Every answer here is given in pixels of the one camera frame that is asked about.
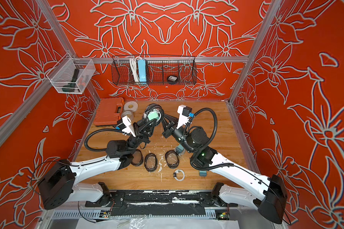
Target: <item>blue power strip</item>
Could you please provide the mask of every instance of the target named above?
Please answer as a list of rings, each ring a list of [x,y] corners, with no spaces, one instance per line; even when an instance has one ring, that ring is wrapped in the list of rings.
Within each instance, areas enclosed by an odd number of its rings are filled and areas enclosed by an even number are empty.
[[[138,69],[139,69],[139,80],[140,82],[147,81],[146,69],[145,69],[145,60],[138,60]]]

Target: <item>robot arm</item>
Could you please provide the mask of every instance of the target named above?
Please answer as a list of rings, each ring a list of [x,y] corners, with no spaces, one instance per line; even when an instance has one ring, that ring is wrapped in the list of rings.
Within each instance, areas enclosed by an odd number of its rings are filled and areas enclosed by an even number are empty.
[[[178,113],[180,118],[166,115],[162,120],[164,132],[162,135],[167,138],[173,136],[186,151],[193,153],[190,164],[198,170],[210,170],[220,174],[243,189],[237,189],[217,183],[212,191],[212,195],[226,203],[237,203],[249,206],[274,223],[282,223],[285,211],[287,193],[283,180],[273,175],[271,178],[254,173],[236,163],[225,158],[215,149],[208,145],[212,141],[217,129],[217,118],[214,111],[210,108],[203,108],[191,115],[192,109],[184,105],[179,106]],[[214,117],[214,129],[212,136],[207,137],[205,131],[200,126],[193,126],[186,131],[194,116],[202,111],[209,111]]]
[[[150,143],[154,128],[160,123],[163,110],[157,104],[151,104],[144,112],[142,120],[131,125],[125,116],[117,122],[115,129],[101,129],[91,133],[84,145],[91,151],[105,151],[107,156],[82,162],[58,161],[38,182],[40,195],[46,210],[56,208],[68,201],[90,201],[98,206],[110,202],[111,195],[107,186],[98,184],[82,184],[81,181],[109,171],[127,167],[133,160],[132,154],[141,143]],[[112,140],[105,149],[93,149],[88,146],[89,138],[100,131],[116,131],[130,135],[128,140]]]

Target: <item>cylindrical motor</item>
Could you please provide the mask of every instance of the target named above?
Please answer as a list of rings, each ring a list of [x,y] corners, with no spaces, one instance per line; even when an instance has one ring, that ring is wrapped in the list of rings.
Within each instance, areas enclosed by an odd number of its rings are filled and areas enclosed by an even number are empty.
[[[129,148],[136,149],[142,142],[142,139],[131,135],[127,140],[127,145],[129,146]]]
[[[186,138],[186,142],[190,147],[197,148],[205,144],[209,138],[202,128],[195,128]]]
[[[127,150],[127,144],[125,140],[113,140],[109,141],[105,152],[110,158],[114,158],[117,152],[125,152]]]
[[[180,128],[174,130],[172,136],[176,139],[178,143],[180,143],[188,152],[194,150],[189,144],[186,142],[186,136],[183,135],[184,128],[181,126]]]

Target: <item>black wire basket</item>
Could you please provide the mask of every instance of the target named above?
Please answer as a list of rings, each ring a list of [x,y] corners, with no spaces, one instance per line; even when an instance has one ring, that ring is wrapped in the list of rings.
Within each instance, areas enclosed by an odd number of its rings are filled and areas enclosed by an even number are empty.
[[[146,82],[135,82],[130,58],[140,56],[146,62]],[[123,55],[113,56],[112,81],[115,85],[194,85],[197,69],[194,56]]]

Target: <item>white plastic sheet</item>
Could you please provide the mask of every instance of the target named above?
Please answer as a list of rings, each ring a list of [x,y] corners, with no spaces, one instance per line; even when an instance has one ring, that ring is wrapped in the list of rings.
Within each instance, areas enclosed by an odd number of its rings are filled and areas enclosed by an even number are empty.
[[[91,223],[79,219],[76,229],[239,229],[238,221],[183,218],[111,219]]]

